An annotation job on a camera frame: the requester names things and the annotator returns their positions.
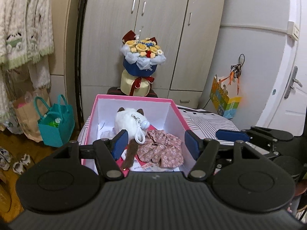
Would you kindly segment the white plush cat keychain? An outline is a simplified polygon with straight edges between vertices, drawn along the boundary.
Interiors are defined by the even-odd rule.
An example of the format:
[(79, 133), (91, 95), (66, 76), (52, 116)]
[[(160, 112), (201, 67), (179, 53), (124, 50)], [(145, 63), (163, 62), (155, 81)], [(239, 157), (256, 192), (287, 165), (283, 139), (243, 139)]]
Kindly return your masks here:
[(126, 160), (122, 164), (122, 168), (131, 168), (133, 166), (134, 157), (137, 154), (139, 146), (145, 144), (146, 134), (150, 123), (144, 115), (142, 108), (123, 108), (120, 107), (115, 116), (115, 133), (121, 130), (128, 132), (129, 140), (126, 149)]

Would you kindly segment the colourful paper gift bag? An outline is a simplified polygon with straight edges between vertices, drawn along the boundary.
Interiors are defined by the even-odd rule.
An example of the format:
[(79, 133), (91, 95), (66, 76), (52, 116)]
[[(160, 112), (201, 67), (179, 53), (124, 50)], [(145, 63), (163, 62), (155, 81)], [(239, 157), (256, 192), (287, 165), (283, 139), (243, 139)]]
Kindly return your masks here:
[(229, 76), (215, 75), (212, 81), (210, 99), (220, 116), (233, 119), (241, 101), (239, 79)]

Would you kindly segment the teal woven bag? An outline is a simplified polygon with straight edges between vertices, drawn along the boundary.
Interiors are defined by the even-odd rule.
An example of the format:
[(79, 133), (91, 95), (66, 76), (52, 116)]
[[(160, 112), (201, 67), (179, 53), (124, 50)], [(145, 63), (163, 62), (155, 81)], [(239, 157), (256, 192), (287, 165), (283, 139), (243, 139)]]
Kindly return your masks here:
[(60, 94), (57, 103), (48, 106), (41, 97), (34, 99), (34, 107), (40, 116), (37, 121), (42, 140), (45, 145), (62, 147), (70, 141), (75, 127), (72, 105), (67, 103), (64, 95)]

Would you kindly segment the brown paper bag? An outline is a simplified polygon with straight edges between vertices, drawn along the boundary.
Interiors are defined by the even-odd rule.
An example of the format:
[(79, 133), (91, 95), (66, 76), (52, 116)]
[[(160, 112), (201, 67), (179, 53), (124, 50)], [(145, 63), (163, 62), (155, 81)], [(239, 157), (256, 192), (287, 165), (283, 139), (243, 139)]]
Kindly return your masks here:
[(13, 103), (13, 107), (21, 130), (26, 137), (35, 142), (41, 142), (42, 137), (37, 124), (40, 116), (34, 106), (34, 99), (37, 96), (43, 98), (47, 105), (50, 106), (48, 92), (45, 88), (43, 88), (35, 90), (34, 92), (27, 91)]

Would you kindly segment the pink floral scrunchie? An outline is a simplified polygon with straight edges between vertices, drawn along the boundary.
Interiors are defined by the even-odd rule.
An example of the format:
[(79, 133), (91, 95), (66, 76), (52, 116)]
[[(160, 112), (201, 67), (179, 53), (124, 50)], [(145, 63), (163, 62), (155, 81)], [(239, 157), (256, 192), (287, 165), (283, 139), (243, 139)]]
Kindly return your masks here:
[(184, 163), (180, 138), (164, 130), (149, 130), (137, 156), (144, 163), (157, 163), (160, 168), (177, 168)]

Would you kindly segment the pink cardboard box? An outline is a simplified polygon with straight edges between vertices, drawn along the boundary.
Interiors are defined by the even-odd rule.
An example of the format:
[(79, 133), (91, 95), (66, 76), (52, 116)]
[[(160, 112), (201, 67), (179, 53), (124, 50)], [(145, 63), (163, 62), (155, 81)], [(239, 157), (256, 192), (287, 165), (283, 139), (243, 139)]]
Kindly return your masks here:
[(185, 144), (189, 126), (170, 99), (98, 94), (84, 143), (92, 144), (102, 138), (103, 133), (116, 133), (122, 129), (127, 129), (129, 138), (140, 143), (145, 140), (145, 131), (150, 128), (164, 130), (180, 138), (184, 162), (179, 169), (187, 174), (196, 163)]

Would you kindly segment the striped tablecloth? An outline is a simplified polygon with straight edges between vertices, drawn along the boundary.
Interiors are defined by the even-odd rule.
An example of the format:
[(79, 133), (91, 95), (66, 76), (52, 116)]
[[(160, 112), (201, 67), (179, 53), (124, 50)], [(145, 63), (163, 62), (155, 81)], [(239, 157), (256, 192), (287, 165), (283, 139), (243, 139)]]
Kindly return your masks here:
[[(183, 118), (187, 122), (190, 129), (201, 139), (204, 138), (212, 138), (214, 140), (218, 140), (215, 136), (215, 133), (219, 129), (223, 130), (233, 130), (238, 131), (238, 128), (228, 119), (225, 119), (224, 117), (218, 116), (214, 113), (209, 113), (207, 111), (204, 111), (202, 109), (194, 110), (187, 107), (179, 107), (177, 106), (179, 111), (181, 112)], [(85, 145), (86, 141), (86, 135), (89, 128), (89, 121), (91, 117), (89, 117), (85, 123), (85, 125), (82, 127), (80, 134), (78, 135), (78, 142), (80, 145)], [(116, 135), (114, 130), (114, 122), (112, 124), (112, 127), (107, 126), (106, 122), (102, 121), (100, 123), (101, 130), (98, 132), (98, 139), (100, 138), (108, 138), (113, 139)], [(218, 140), (221, 144), (225, 145), (233, 145), (233, 142), (229, 141), (223, 141)], [(94, 160), (85, 160), (83, 161), (83, 164), (86, 165), (86, 167), (89, 167), (93, 169), (95, 172), (97, 172), (97, 169), (95, 167)]]

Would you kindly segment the cream knitted cardigan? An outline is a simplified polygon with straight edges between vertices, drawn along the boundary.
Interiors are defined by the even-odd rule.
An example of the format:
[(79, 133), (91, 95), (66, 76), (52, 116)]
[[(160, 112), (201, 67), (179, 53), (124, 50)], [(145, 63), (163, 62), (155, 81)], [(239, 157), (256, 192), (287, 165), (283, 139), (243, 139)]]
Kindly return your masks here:
[(28, 65), (34, 89), (51, 87), (45, 56), (54, 52), (51, 0), (1, 0), (1, 123), (12, 115), (5, 73)]

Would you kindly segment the white door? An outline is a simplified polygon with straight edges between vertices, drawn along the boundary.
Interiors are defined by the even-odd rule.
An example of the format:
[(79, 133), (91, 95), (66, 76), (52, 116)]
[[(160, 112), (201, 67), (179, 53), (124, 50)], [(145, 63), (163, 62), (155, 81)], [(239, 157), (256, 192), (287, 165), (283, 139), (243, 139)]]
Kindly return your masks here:
[[(303, 133), (306, 117), (306, 0), (290, 0), (288, 33), (298, 29), (298, 39), (287, 35), (281, 64), (275, 77), (272, 92), (257, 121), (257, 126), (289, 131), (294, 136)], [(289, 98), (284, 99), (289, 76), (298, 67), (296, 79), (303, 87), (294, 84)]]

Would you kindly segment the yellow flower bouquet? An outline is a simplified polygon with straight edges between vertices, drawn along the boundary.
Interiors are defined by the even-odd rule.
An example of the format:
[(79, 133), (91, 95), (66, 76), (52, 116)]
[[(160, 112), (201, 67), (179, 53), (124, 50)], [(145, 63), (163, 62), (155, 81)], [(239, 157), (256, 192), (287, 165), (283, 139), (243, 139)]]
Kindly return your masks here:
[(142, 39), (141, 31), (128, 31), (122, 37), (124, 70), (121, 74), (120, 90), (127, 96), (146, 97), (154, 83), (153, 74), (157, 66), (166, 61), (164, 51), (152, 38)]

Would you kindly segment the beige wardrobe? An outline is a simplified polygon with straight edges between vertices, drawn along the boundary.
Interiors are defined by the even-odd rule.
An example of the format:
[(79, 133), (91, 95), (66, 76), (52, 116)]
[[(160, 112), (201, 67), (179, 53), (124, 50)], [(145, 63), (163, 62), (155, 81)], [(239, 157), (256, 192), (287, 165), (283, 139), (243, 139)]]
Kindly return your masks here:
[(97, 94), (119, 87), (123, 37), (156, 40), (165, 62), (143, 62), (162, 98), (199, 104), (211, 66), (224, 0), (82, 0), (77, 47), (77, 115), (86, 119)]

